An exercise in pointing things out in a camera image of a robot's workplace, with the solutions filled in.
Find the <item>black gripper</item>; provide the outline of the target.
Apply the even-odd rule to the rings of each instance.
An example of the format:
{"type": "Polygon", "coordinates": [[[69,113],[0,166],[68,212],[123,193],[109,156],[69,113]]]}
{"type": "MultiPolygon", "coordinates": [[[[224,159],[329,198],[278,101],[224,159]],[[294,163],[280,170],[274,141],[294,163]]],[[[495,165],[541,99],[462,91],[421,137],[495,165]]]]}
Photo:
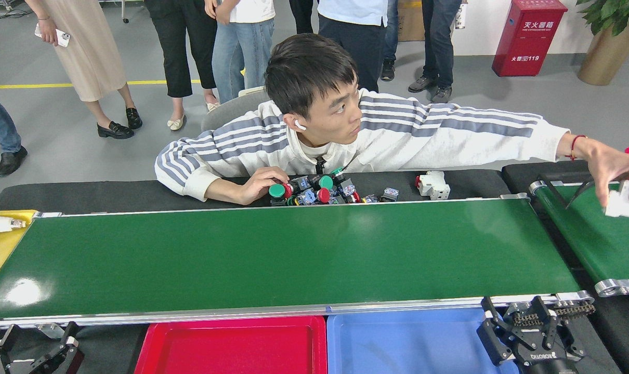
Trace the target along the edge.
{"type": "Polygon", "coordinates": [[[517,343],[528,347],[524,334],[500,317],[490,297],[481,301],[486,318],[477,333],[493,364],[514,359],[517,352],[519,373],[578,373],[576,362],[583,357],[574,346],[568,321],[585,315],[585,302],[573,303],[559,311],[549,309],[540,297],[533,299],[533,313],[541,322],[541,338],[534,351],[517,350],[517,343]]]}

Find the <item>person's left hand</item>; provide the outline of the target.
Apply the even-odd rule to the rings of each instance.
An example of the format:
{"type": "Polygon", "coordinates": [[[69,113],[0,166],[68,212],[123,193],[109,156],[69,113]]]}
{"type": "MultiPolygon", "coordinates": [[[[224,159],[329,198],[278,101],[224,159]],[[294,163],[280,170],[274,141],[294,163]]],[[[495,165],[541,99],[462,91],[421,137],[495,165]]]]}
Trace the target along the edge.
{"type": "Polygon", "coordinates": [[[590,140],[588,147],[588,168],[596,184],[596,196],[602,208],[606,208],[609,200],[609,183],[611,180],[629,176],[629,154],[617,151],[606,144],[590,140]]]}

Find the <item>person's right hand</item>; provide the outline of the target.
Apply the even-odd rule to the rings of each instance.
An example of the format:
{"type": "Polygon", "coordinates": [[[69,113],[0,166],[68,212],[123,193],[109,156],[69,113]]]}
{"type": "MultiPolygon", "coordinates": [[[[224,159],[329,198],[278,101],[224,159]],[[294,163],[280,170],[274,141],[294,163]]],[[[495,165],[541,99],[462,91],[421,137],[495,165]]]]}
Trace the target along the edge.
{"type": "Polygon", "coordinates": [[[275,184],[286,184],[288,175],[279,167],[260,167],[238,189],[237,203],[249,205],[267,194],[275,184]]]}

